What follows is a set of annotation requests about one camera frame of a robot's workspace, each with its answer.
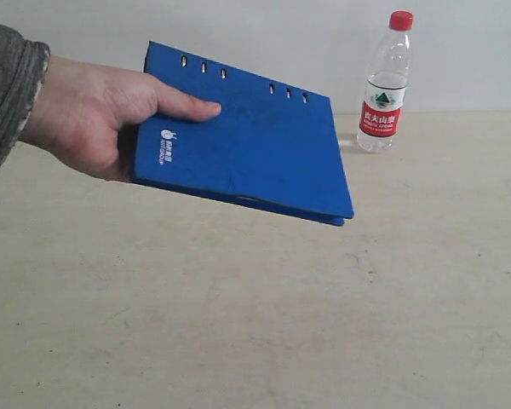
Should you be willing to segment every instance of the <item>finger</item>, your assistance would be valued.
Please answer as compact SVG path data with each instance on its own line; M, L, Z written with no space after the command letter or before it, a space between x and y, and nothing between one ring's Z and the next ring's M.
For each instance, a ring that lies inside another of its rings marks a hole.
M172 88L156 78L155 83L158 110L164 115L203 122L212 119L221 112L221 105L216 102L202 101L199 98Z

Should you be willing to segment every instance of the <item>blue notebook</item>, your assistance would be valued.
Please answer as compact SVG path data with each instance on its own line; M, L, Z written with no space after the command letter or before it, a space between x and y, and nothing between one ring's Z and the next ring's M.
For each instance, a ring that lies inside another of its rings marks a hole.
M154 42L144 71L221 114L142 123L134 183L335 226L353 217L328 97Z

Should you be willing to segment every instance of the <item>table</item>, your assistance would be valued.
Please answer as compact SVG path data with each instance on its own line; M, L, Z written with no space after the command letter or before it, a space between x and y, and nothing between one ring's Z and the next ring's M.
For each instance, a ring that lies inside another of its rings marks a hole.
M511 112L405 114L319 225L0 170L0 407L511 408Z

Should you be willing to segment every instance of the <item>sleeve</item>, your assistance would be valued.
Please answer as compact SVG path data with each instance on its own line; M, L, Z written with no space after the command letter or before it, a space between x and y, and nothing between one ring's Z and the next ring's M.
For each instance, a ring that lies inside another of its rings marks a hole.
M0 25L0 166L28 119L49 62L47 44Z

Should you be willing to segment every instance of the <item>white logo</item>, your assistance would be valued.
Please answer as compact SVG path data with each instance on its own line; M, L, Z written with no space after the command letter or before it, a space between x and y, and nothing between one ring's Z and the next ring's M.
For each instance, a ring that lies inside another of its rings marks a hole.
M159 164L172 162L172 141L176 139L176 134L171 130L161 131L161 143L159 145Z

